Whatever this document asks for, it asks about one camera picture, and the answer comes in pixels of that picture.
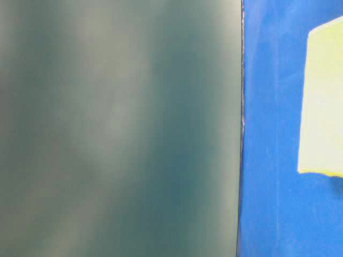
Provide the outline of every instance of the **paper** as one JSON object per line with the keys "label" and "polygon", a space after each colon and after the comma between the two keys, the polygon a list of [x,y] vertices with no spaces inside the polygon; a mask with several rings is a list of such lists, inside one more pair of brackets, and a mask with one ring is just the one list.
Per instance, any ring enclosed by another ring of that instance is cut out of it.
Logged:
{"label": "paper", "polygon": [[298,172],[343,177],[343,17],[309,33]]}

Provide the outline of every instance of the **blue wall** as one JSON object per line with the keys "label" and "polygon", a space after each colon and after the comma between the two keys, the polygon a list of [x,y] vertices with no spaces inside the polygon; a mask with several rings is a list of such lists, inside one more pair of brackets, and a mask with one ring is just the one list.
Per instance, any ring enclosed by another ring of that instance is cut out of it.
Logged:
{"label": "blue wall", "polygon": [[245,0],[244,11],[239,256],[342,256],[343,179],[296,169],[307,35],[343,1]]}

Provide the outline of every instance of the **dark green surface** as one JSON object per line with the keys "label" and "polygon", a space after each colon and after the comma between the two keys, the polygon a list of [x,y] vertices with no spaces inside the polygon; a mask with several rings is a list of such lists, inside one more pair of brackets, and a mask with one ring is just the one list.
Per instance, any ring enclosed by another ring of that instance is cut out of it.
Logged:
{"label": "dark green surface", "polygon": [[234,256],[240,2],[0,2],[0,256]]}

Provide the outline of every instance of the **blue background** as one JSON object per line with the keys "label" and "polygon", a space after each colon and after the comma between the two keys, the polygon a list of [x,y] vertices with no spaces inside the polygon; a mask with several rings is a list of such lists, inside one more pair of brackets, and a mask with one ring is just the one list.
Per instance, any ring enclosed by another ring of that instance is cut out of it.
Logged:
{"label": "blue background", "polygon": [[343,1],[245,0],[244,12],[238,255],[342,256],[343,179],[299,175],[297,154],[307,36]]}

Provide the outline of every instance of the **yellow sticky note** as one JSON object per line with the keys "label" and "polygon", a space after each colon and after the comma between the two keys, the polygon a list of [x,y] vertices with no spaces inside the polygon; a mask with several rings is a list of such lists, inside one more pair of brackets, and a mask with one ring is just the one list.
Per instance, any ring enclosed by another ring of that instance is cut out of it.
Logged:
{"label": "yellow sticky note", "polygon": [[298,172],[343,177],[343,17],[309,33]]}

